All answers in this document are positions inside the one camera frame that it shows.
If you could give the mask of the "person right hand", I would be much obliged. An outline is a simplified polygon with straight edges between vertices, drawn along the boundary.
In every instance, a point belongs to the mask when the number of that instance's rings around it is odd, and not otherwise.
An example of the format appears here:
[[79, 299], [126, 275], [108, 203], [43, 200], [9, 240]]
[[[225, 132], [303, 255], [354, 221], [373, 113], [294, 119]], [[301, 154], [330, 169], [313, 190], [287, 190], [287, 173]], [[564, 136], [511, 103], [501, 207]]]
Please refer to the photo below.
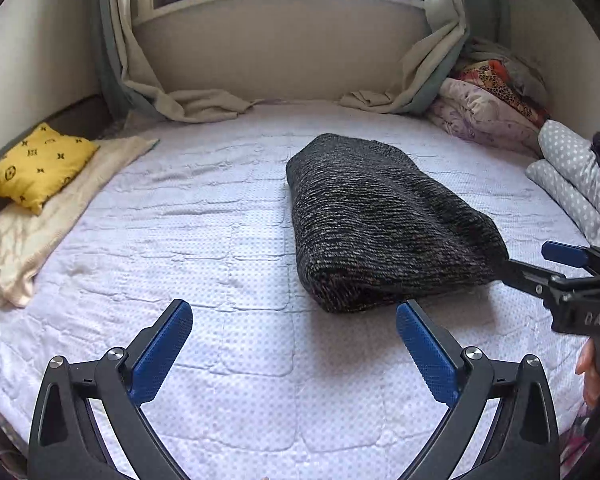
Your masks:
[[576, 365], [576, 374], [584, 377], [583, 400], [589, 408], [595, 408], [600, 400], [600, 374], [595, 366], [595, 346], [589, 339], [583, 346]]

